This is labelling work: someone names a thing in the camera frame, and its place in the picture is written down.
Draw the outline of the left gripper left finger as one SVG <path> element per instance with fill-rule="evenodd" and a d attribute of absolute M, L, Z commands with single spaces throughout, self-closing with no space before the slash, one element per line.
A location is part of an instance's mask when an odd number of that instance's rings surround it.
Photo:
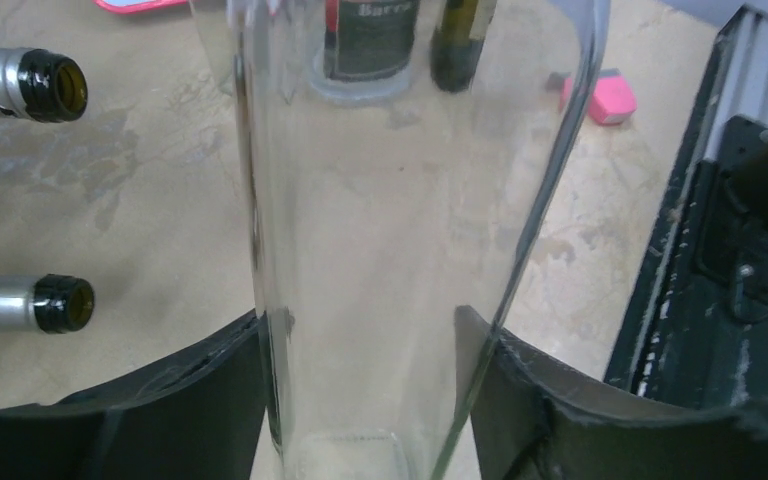
<path fill-rule="evenodd" d="M 0 479 L 246 479 L 266 407 L 247 313 L 51 405 L 0 409 Z"/>

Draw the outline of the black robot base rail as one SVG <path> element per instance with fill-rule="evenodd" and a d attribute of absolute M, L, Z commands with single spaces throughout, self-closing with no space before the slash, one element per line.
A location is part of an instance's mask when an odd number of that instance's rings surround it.
<path fill-rule="evenodd" d="M 768 143 L 768 12 L 719 32 L 605 379 L 702 409 L 768 396 L 768 229 L 728 189 Z"/>

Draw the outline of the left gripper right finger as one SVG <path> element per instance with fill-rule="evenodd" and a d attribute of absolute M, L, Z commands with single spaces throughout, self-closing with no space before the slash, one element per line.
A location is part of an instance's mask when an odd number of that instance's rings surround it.
<path fill-rule="evenodd" d="M 768 398 L 690 410 L 501 331 L 471 409 L 484 479 L 768 479 Z"/>

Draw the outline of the dark bottle beige label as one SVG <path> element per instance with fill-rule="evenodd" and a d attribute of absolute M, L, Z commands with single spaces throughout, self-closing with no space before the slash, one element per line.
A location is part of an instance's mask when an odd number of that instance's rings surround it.
<path fill-rule="evenodd" d="M 87 80 L 70 57 L 45 49 L 0 48 L 0 118 L 73 122 L 87 105 Z"/>

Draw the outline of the olive green wine bottle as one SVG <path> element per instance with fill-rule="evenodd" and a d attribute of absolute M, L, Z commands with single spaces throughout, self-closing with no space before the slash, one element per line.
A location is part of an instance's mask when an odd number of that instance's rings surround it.
<path fill-rule="evenodd" d="M 0 332 L 77 332 L 94 308 L 94 289 L 82 278 L 0 275 Z"/>

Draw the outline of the clear square glass bottle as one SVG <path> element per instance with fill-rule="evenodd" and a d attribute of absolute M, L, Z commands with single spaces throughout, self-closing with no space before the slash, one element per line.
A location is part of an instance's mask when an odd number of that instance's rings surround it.
<path fill-rule="evenodd" d="M 278 479 L 440 479 L 586 115 L 606 1 L 497 1 L 469 88 L 431 78 L 446 1 L 417 1 L 410 84 L 316 91 L 326 1 L 194 1 L 236 100 Z M 548 91 L 571 74 L 570 98 Z"/>

